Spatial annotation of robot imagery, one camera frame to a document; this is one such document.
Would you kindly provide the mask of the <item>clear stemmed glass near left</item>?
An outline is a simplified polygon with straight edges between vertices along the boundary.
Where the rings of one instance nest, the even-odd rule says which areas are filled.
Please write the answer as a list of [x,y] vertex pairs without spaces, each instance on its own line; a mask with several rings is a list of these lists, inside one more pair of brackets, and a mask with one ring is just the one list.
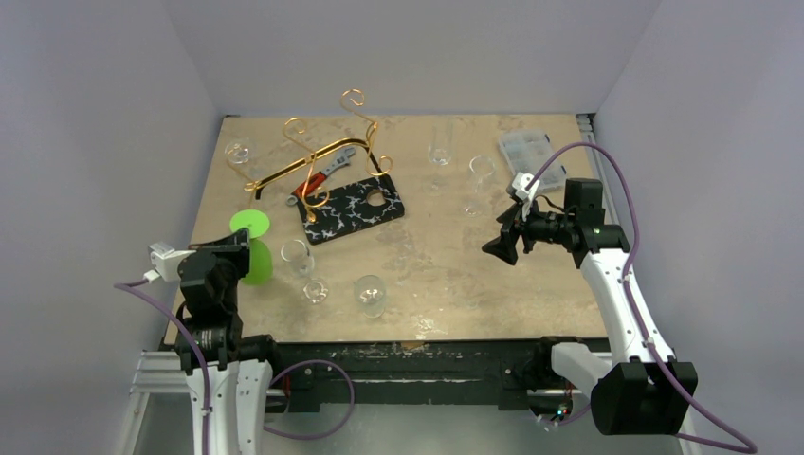
[[292,275],[301,283],[301,292],[311,304],[323,303],[329,295],[326,281],[314,275],[315,258],[309,245],[300,239],[285,242],[281,257]]

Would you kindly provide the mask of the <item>black marbled rack base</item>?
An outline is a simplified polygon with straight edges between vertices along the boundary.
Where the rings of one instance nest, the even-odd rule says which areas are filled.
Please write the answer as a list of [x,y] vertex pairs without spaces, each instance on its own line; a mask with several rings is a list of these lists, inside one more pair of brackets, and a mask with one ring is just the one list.
[[366,178],[330,190],[326,205],[312,208],[307,220],[301,200],[295,201],[302,228],[311,245],[320,245],[405,215],[406,208],[389,175]]

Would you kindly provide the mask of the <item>green plastic wine glass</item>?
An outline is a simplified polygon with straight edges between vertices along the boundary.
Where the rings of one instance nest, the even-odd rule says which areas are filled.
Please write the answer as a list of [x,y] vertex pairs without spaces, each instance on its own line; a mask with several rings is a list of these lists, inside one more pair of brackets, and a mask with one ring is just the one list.
[[235,232],[246,228],[250,240],[250,266],[243,283],[258,286],[267,283],[273,276],[273,259],[268,246],[261,237],[268,233],[270,220],[257,209],[244,209],[236,212],[229,220],[229,228]]

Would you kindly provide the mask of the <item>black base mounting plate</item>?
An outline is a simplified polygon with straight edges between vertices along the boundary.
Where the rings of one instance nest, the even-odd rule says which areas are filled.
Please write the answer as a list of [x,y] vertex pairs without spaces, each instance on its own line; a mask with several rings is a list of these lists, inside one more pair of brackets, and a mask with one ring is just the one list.
[[268,408],[323,404],[494,406],[554,410],[572,396],[548,368],[561,337],[447,341],[275,343]]

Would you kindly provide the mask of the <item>short ribbed clear goblet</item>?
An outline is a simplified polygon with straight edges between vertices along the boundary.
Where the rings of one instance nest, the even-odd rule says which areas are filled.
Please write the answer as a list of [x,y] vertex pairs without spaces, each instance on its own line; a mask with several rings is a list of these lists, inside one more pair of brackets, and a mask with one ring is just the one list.
[[376,275],[365,275],[354,283],[354,295],[362,314],[379,318],[385,310],[386,286]]

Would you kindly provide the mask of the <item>clear round wine glass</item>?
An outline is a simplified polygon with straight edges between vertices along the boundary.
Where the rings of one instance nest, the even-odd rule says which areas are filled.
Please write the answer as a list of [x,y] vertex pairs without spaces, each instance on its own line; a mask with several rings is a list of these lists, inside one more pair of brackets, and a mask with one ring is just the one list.
[[255,143],[248,137],[236,137],[225,146],[224,155],[229,165],[245,166],[253,162]]

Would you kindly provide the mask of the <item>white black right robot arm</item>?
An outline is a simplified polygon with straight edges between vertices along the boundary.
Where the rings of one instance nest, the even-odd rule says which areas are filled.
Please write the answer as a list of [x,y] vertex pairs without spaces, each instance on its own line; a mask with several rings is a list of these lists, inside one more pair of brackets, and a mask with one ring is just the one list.
[[539,383],[565,378],[590,399],[595,427],[604,435],[675,435],[681,429],[698,375],[680,362],[660,335],[628,264],[631,247],[620,226],[605,220],[603,185],[590,178],[567,181],[560,211],[542,211],[539,181],[517,173],[507,188],[513,205],[497,221],[500,234],[482,250],[508,264],[517,245],[560,245],[593,291],[611,349],[610,361],[579,341],[560,341],[532,361]]

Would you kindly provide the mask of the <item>clear champagne flute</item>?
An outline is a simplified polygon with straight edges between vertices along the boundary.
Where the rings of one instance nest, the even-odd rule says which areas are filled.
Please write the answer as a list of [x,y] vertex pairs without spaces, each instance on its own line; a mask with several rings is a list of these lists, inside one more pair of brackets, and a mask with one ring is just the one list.
[[440,118],[436,120],[429,134],[427,151],[432,175],[425,189],[431,195],[438,195],[447,185],[447,170],[453,158],[453,120]]

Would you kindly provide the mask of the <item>red handled adjustable wrench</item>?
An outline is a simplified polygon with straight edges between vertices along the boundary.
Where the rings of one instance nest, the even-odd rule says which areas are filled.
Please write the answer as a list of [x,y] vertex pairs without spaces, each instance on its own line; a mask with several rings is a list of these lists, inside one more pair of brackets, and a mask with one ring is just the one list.
[[301,196],[316,190],[332,173],[350,165],[351,157],[356,154],[355,147],[346,147],[335,152],[333,160],[323,168],[322,171],[312,174],[307,179],[307,187],[300,184],[290,195],[287,196],[285,203],[287,206],[296,205]]

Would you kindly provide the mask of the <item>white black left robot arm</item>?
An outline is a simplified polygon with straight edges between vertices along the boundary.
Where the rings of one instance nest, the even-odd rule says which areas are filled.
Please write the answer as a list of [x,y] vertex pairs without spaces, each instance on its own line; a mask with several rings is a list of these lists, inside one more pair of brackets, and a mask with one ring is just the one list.
[[255,453],[267,388],[282,378],[273,338],[242,335],[238,283],[250,257],[250,232],[241,227],[190,246],[177,266],[183,307],[174,347],[189,388],[197,454]]

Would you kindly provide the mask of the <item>clear tall wine glass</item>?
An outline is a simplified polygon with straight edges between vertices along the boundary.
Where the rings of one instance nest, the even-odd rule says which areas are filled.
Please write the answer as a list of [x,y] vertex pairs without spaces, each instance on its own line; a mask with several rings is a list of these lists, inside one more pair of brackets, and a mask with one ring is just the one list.
[[468,163],[467,194],[463,213],[469,217],[480,216],[485,209],[485,198],[490,181],[496,171],[493,159],[487,155],[476,155]]

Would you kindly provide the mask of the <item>clear plastic screw box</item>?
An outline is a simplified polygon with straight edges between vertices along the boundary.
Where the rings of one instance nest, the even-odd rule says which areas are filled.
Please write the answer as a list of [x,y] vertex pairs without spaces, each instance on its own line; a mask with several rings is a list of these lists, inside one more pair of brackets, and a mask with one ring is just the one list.
[[[520,129],[502,134],[500,152],[510,172],[535,174],[554,155],[550,138],[541,129]],[[539,193],[564,189],[567,172],[557,158],[540,176]]]

